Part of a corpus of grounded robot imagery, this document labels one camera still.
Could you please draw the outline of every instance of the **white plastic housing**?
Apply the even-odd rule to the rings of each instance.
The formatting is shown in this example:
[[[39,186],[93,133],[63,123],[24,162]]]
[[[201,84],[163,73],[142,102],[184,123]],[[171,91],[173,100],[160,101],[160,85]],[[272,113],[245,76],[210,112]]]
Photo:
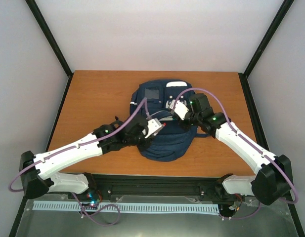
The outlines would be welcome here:
[[[175,100],[172,100],[170,103],[170,109],[173,109]],[[188,112],[188,108],[180,101],[176,102],[174,112],[180,117],[181,120],[184,120],[185,115]]]
[[[79,141],[76,141],[74,143],[71,143],[69,145],[66,145],[64,147],[61,147],[59,149],[37,154],[36,158],[34,158],[34,162],[41,160],[42,163],[37,164],[35,167],[36,169],[40,170],[40,173],[38,174],[43,180],[51,177],[54,173],[71,166],[75,163],[78,163],[84,159],[90,158],[90,157],[96,157],[103,154],[102,149],[97,146],[98,142],[93,142],[91,144],[79,147],[78,144],[92,141],[96,139],[96,136],[89,133],[84,138],[80,139]],[[44,161],[44,158],[58,152],[64,148],[76,146],[75,148],[62,152],[54,157],[51,157],[50,159]]]
[[[231,130],[228,123],[224,123],[221,125],[220,129],[216,130],[216,138],[237,153],[237,155],[240,156],[248,164],[248,166],[250,166],[255,174],[257,174],[261,169],[262,164],[270,163],[263,156],[268,155],[272,160],[275,160],[275,154],[267,151],[251,140],[246,134],[240,131],[233,122],[231,124],[237,130],[237,133]],[[263,154],[261,155],[259,152],[257,152],[253,147],[239,137],[239,134],[254,144],[255,147],[263,152]]]
[[[50,178],[54,184],[49,187],[48,193],[74,192],[81,194],[88,189],[88,181],[84,174],[55,173]]]
[[[146,131],[143,130],[142,133],[145,135],[145,138],[150,137],[152,134],[157,135],[158,132],[163,128],[162,124],[156,118],[148,121],[148,134],[146,135]]]
[[[226,178],[222,185],[229,194],[244,194],[254,196],[251,189],[251,182],[256,178],[252,176],[237,176],[231,175]]]

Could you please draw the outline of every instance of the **wire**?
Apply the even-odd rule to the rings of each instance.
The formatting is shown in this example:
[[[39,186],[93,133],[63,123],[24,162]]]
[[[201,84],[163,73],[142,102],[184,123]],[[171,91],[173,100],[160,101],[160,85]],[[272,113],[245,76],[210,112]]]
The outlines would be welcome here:
[[[13,188],[12,188],[13,183],[16,181],[16,179],[17,179],[19,176],[21,176],[23,173],[25,173],[25,172],[28,171],[29,169],[35,167],[35,165],[37,165],[37,164],[39,164],[39,163],[42,163],[42,161],[41,161],[41,160],[38,160],[38,161],[36,161],[36,162],[34,162],[34,163],[28,165],[26,168],[22,169],[22,170],[15,176],[15,178],[9,183],[9,185],[8,185],[8,190],[10,190],[10,191],[13,192],[13,193],[17,193],[17,192],[24,191],[23,189],[13,189]]]
[[[248,216],[244,216],[244,217],[238,217],[238,218],[232,218],[232,217],[231,217],[230,220],[239,221],[239,220],[244,220],[244,219],[253,217],[253,216],[255,216],[255,215],[260,211],[261,206],[262,206],[262,204],[261,204],[261,202],[260,202],[258,208],[257,208],[252,214],[250,214],[250,215],[248,215]]]
[[[113,131],[112,133],[110,133],[110,134],[108,134],[108,135],[106,135],[106,136],[103,136],[103,137],[100,137],[100,138],[97,138],[97,139],[94,139],[94,140],[91,140],[91,141],[88,141],[88,142],[80,143],[80,144],[78,144],[78,146],[79,146],[79,147],[85,146],[85,145],[91,144],[91,143],[93,143],[93,142],[99,142],[99,141],[105,140],[105,139],[107,139],[107,138],[109,138],[109,137],[111,137],[111,136],[114,136],[116,133],[118,133],[119,131],[121,131],[125,126],[127,126],[127,124],[128,124],[128,123],[136,116],[136,114],[139,112],[139,110],[141,109],[141,107],[143,106],[143,104],[144,104],[144,106],[145,106],[146,114],[147,114],[147,116],[148,116],[148,115],[149,115],[149,112],[148,112],[148,107],[147,107],[147,98],[144,97],[144,98],[142,99],[142,101],[139,103],[139,105],[137,106],[137,108],[135,109],[135,111],[132,113],[132,115],[130,115],[129,118],[128,118],[121,126],[119,126],[115,131]],[[46,157],[44,158],[44,160],[48,160],[48,159],[50,159],[51,157],[54,157],[54,156],[56,156],[56,155],[58,155],[58,154],[61,154],[61,153],[66,152],[66,151],[69,151],[69,150],[74,149],[74,148],[76,148],[76,147],[77,147],[77,146],[74,145],[74,146],[70,146],[70,147],[64,148],[64,149],[62,149],[62,150],[60,150],[60,151],[57,151],[57,152],[55,152],[55,153],[52,153],[52,154],[49,155],[49,156],[46,156]],[[39,160],[39,161],[37,161],[37,162],[35,162],[35,163],[33,163],[33,164],[27,166],[26,168],[22,169],[22,170],[15,176],[15,178],[9,183],[8,189],[9,189],[11,192],[14,192],[14,193],[23,191],[23,189],[13,189],[13,188],[12,188],[13,183],[14,183],[14,182],[16,181],[16,179],[17,179],[19,176],[21,176],[23,173],[25,173],[25,172],[28,171],[30,168],[34,167],[35,165],[37,165],[37,164],[39,164],[39,163],[41,163],[41,162],[42,162],[42,161]]]
[[[189,89],[186,89],[184,91],[182,91],[178,96],[177,98],[175,99],[175,102],[174,102],[174,106],[173,106],[173,109],[172,109],[172,112],[174,112],[174,109],[175,109],[175,106],[176,106],[176,103],[178,101],[178,99],[180,98],[181,95],[183,95],[184,93],[188,92],[188,91],[191,91],[191,90],[200,90],[200,91],[203,91],[205,93],[208,93],[210,94],[220,105],[221,107],[221,110],[226,118],[226,121],[229,125],[229,127],[231,128],[232,131],[234,131],[235,133],[237,133],[237,130],[232,126],[232,124],[230,123],[229,121],[229,118],[228,118],[228,115],[227,115],[227,112],[225,110],[225,108],[223,107],[221,101],[214,95],[212,94],[211,92],[205,90],[205,89],[202,89],[202,88],[189,88]],[[243,135],[241,134],[238,134],[238,136],[244,140],[247,144],[249,144],[253,149],[255,149],[259,154],[263,154],[263,151],[261,151],[258,147],[256,147],[253,143],[251,143],[247,138],[245,138]],[[287,175],[283,172],[283,170],[270,158],[268,157],[267,155],[263,156],[264,158],[266,158],[272,165],[274,165],[274,167],[280,172],[280,174],[283,176],[283,178],[286,180],[286,182],[289,184],[290,188],[292,189],[293,193],[294,193],[294,196],[295,196],[295,199],[293,201],[289,201],[289,200],[285,200],[283,198],[280,198],[281,201],[284,201],[288,204],[295,204],[299,201],[299,196],[298,196],[298,192],[296,190],[296,188],[294,187],[293,183],[291,182],[291,180],[289,179],[289,177],[287,177]]]
[[[160,110],[160,111],[157,111],[157,112],[151,114],[150,116],[152,117],[152,116],[154,116],[154,115],[156,115],[156,114],[158,114],[160,112],[168,112],[169,113],[169,111],[167,111],[167,110]]]
[[[76,196],[76,194],[75,194],[75,193],[72,193],[72,195],[73,195],[73,197],[75,198],[75,200],[78,202],[78,204],[79,204],[79,206],[80,206],[80,208],[81,208],[81,212],[83,212],[84,215],[87,216],[87,218],[89,218],[89,219],[90,219],[91,221],[93,221],[95,224],[97,224],[97,225],[99,225],[99,226],[107,227],[107,226],[115,225],[115,224],[119,221],[120,216],[121,216],[121,211],[120,211],[120,209],[119,209],[115,204],[107,204],[107,205],[101,207],[100,209],[98,209],[95,213],[89,215],[89,214],[87,213],[87,211],[84,209],[82,203],[80,202],[80,200],[78,199],[78,197]],[[95,221],[95,220],[92,218],[92,216],[98,214],[99,212],[101,212],[102,210],[104,210],[104,209],[106,209],[106,208],[108,208],[108,207],[110,207],[110,206],[116,208],[116,210],[117,210],[117,212],[118,212],[118,216],[117,216],[117,218],[116,218],[116,220],[115,220],[114,222],[112,222],[112,223],[110,223],[110,224],[101,224],[101,223]]]
[[[283,176],[283,178],[285,179],[285,181],[290,185],[295,199],[293,201],[289,201],[286,200],[284,198],[279,198],[281,201],[286,202],[288,204],[296,204],[299,201],[299,195],[298,192],[295,188],[295,186],[293,185],[293,183],[291,182],[291,180],[289,179],[289,177],[287,177],[287,175],[284,173],[284,171],[277,165],[277,163],[275,163],[270,157],[268,157],[267,155],[264,156],[269,162],[271,162],[271,164],[273,164],[273,166],[281,173],[281,175]]]
[[[239,200],[240,200],[240,204],[239,204],[239,208],[241,207],[241,204],[242,204],[242,198],[240,197],[240,195],[239,194],[235,194],[236,196],[237,196],[237,198],[239,198]]]

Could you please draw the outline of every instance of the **wooden tabletop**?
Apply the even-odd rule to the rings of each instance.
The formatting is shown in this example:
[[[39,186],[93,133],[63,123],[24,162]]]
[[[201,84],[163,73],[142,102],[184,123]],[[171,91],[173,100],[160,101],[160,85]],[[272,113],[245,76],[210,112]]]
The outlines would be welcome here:
[[[254,139],[254,132],[237,73],[75,71],[49,150],[79,140],[118,116],[129,116],[131,95],[150,79],[175,78],[211,91],[223,103],[233,122]],[[221,109],[208,96],[214,112]],[[142,157],[137,147],[126,147],[81,161],[63,172],[162,176],[220,177],[227,173],[252,175],[247,164],[225,144],[210,138],[194,138],[186,154],[171,162]]]

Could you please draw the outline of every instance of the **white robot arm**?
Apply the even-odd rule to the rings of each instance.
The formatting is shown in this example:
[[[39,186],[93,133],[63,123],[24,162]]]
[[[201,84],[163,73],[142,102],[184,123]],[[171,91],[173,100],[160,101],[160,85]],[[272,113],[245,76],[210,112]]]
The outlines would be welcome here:
[[[228,194],[253,195],[263,204],[270,205],[291,189],[292,168],[286,156],[277,157],[240,131],[223,113],[214,113],[205,94],[192,95],[189,101],[191,109],[179,101],[174,106],[175,100],[170,104],[172,113],[181,126],[201,127],[204,132],[230,147],[255,173],[253,176],[230,175],[225,178],[222,185]],[[281,168],[292,185],[273,163]]]
[[[82,139],[56,149],[36,154],[27,151],[21,156],[20,171],[30,164],[33,168],[21,175],[22,185],[27,199],[37,198],[50,192],[74,192],[81,194],[95,191],[96,184],[91,174],[66,174],[60,170],[91,157],[101,156],[110,151],[118,151],[126,146],[138,146],[145,149],[151,140],[163,128],[155,118],[146,120],[136,115],[121,131],[112,136],[123,122],[117,120],[110,125],[102,125]]]

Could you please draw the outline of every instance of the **backpack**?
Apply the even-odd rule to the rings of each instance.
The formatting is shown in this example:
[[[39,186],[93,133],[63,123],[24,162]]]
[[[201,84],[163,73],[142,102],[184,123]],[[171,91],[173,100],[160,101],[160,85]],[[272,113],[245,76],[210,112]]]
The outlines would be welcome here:
[[[140,151],[142,156],[157,161],[176,160],[185,154],[194,137],[208,136],[208,134],[197,134],[196,126],[191,126],[187,131],[183,130],[170,113],[169,105],[171,101],[188,88],[192,88],[192,85],[183,80],[158,79],[139,85],[139,89],[132,94],[130,114],[135,111],[141,100],[147,97],[148,111],[151,117],[165,124],[165,127],[152,141],[151,146],[145,151]],[[179,99],[189,109],[188,98],[193,94],[195,94],[194,91],[188,91]],[[147,117],[144,107],[138,113]]]

